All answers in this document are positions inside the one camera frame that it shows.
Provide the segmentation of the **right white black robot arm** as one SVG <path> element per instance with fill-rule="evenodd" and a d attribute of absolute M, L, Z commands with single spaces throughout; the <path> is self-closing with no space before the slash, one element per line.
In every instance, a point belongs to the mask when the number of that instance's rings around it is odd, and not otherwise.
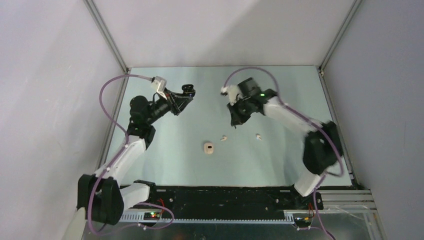
<path fill-rule="evenodd" d="M 307 117 L 283 103 L 277 91 L 261 89 L 251 77 L 237 85 L 223 86 L 220 93 L 229 98 L 227 108 L 231 126 L 241 126 L 252 114 L 260 113 L 302 136 L 305 169 L 294 183 L 296 191 L 291 194 L 290 201 L 297 209 L 308 206 L 310 194 L 329 174 L 329 167 L 340 163 L 344 155 L 337 125 L 333 121 L 321 122 Z"/>

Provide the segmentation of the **beige earbud charging case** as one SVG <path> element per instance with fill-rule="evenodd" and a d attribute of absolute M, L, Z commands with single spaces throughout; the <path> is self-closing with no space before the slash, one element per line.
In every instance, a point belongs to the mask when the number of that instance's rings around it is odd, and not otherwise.
<path fill-rule="evenodd" d="M 212 142 L 205 142 L 203 144 L 203 151 L 206 155 L 211 155 L 214 153 L 214 144 Z"/>

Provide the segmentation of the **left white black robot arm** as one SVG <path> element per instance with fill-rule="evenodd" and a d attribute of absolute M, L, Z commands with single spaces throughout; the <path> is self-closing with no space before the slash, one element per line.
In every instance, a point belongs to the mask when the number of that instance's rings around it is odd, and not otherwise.
<path fill-rule="evenodd" d="M 156 129 L 154 122 L 167 113 L 178 116 L 194 99 L 192 84 L 184 84 L 182 92 L 165 88 L 157 100 L 137 95 L 130 100 L 130 118 L 124 139 L 116 155 L 93 174 L 84 174 L 78 180 L 77 208 L 84 208 L 86 219 L 115 225 L 122 214 L 139 203 L 153 208 L 158 194 L 150 183 L 136 180 L 121 188 L 122 180 L 130 167 L 151 145 Z"/>

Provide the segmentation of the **black earbud charging case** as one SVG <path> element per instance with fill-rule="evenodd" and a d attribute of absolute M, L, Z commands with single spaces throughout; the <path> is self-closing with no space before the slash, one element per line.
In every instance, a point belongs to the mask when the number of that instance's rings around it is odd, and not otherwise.
<path fill-rule="evenodd" d="M 184 84 L 181 86 L 182 95 L 185 97 L 193 98 L 196 94 L 196 90 L 194 89 L 193 84 Z"/>

